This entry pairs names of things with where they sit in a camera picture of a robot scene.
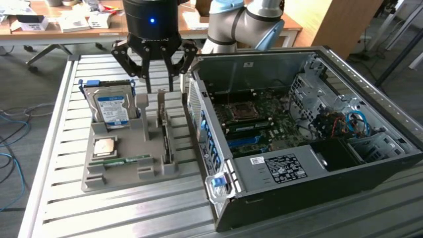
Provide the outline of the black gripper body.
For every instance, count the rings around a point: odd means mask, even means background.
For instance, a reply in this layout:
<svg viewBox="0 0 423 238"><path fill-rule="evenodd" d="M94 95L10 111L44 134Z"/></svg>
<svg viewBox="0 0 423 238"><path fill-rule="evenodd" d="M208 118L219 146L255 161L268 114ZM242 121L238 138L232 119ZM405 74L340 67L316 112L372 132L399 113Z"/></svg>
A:
<svg viewBox="0 0 423 238"><path fill-rule="evenodd" d="M162 47L172 55L182 40L179 35L176 0L124 0L123 1L128 39L132 50L151 60L162 60Z"/></svg>

